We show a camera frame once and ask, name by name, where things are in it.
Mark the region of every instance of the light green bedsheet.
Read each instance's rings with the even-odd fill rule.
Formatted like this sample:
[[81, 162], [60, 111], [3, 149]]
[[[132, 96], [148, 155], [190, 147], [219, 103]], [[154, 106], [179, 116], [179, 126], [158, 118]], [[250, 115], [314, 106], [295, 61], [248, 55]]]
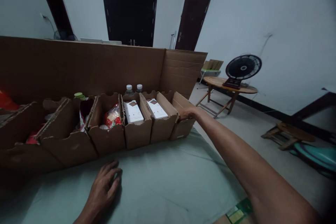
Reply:
[[246, 193], [193, 128], [185, 139], [124, 151], [43, 175], [2, 202], [0, 223], [72, 223], [100, 167], [119, 159], [121, 190], [102, 223], [213, 223]]

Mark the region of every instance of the human arm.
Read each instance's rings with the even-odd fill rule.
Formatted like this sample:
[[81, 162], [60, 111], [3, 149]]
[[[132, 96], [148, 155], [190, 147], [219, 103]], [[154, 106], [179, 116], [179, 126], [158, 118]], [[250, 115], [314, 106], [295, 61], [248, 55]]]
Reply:
[[[100, 169], [92, 184], [87, 202], [73, 224], [97, 223], [106, 209], [111, 206], [120, 184], [121, 169], [114, 168], [116, 166], [118, 166], [118, 161], [113, 161]], [[116, 174], [118, 176], [110, 187], [110, 181]]]
[[312, 206], [252, 147], [198, 107], [179, 111], [195, 118], [245, 189], [258, 223], [316, 223]]

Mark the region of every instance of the wall socket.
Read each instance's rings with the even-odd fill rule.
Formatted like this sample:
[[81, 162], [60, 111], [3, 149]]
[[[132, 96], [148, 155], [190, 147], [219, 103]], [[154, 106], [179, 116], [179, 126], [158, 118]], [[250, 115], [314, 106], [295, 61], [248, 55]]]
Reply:
[[43, 19], [44, 19], [44, 18], [49, 19], [47, 15], [44, 15], [44, 14], [42, 14], [42, 13], [40, 13], [40, 16], [41, 16]]

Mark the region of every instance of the round wooden table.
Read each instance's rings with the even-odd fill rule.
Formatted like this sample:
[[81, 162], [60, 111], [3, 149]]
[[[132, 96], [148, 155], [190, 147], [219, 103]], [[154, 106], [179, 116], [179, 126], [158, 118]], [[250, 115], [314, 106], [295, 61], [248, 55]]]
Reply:
[[[227, 79], [223, 79], [223, 78], [219, 78], [219, 77], [204, 77], [204, 81], [208, 84], [208, 92], [196, 104], [196, 107], [198, 105], [200, 105], [202, 108], [206, 108], [207, 110], [209, 110], [210, 112], [215, 114], [214, 118], [216, 118], [224, 109], [227, 109], [229, 111], [227, 114], [231, 113], [232, 108], [235, 104], [235, 101], [236, 101], [236, 99], [237, 99], [237, 97], [240, 93], [246, 93], [246, 94], [258, 93], [258, 90], [256, 88], [251, 87], [251, 86], [244, 86], [244, 84], [241, 85], [240, 89], [234, 89], [234, 88], [231, 88], [231, 87], [223, 86], [223, 83], [226, 80]], [[231, 98], [231, 100], [228, 101], [227, 104], [225, 104], [225, 105], [219, 104], [218, 102], [210, 99], [211, 91], [214, 89], [214, 87], [225, 89], [229, 92], [233, 92], [234, 93], [233, 97]], [[208, 96], [208, 102], [212, 101], [213, 103], [215, 103], [219, 106], [222, 106], [223, 108], [218, 113], [216, 113], [215, 111], [213, 111], [213, 110], [209, 109], [208, 107], [206, 107], [205, 105], [201, 104], [201, 101], [203, 101], [206, 96]]]

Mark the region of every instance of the white box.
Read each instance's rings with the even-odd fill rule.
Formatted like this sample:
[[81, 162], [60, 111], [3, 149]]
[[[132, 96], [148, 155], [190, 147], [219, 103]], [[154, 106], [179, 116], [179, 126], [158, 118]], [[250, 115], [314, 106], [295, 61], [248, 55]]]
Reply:
[[144, 121], [140, 108], [135, 100], [124, 101], [125, 114], [128, 123], [139, 125]]
[[163, 110], [160, 104], [155, 99], [147, 99], [146, 100], [150, 109], [154, 114], [155, 119], [165, 119], [168, 118], [167, 113]]

